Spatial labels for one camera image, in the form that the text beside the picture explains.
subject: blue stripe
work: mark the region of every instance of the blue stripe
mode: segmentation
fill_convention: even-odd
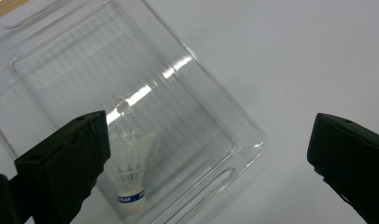
[[[142,199],[144,195],[145,195],[144,190],[142,190],[140,191],[140,193],[132,195],[132,196],[127,196],[127,197],[118,196],[118,202],[119,203],[133,203],[135,201]]]

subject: shuttlecock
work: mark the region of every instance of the shuttlecock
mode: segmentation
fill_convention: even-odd
[[[133,130],[110,134],[111,159],[107,175],[118,190],[120,208],[127,213],[146,205],[143,179],[150,154],[158,149],[159,137],[154,132]]]

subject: black object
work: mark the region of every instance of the black object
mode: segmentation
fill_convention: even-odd
[[[317,114],[307,158],[368,223],[379,223],[378,134],[348,119]]]
[[[73,119],[0,175],[0,223],[70,223],[110,158],[105,111]]]

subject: transparent plastic box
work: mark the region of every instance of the transparent plastic box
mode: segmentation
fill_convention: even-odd
[[[105,172],[96,188],[124,223],[177,223],[265,148],[260,127],[147,2],[49,0],[19,13],[30,2],[0,16],[0,150],[13,160],[69,120],[105,110],[110,140],[138,130],[158,140],[141,211],[120,209]]]

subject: plastic tray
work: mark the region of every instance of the plastic tray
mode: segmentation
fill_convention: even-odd
[[[141,212],[122,212],[114,181],[98,180],[124,223],[189,220],[265,147],[258,125],[147,3],[51,1],[0,21],[2,150],[15,159],[97,110],[108,114],[110,133],[148,130],[160,139]]]

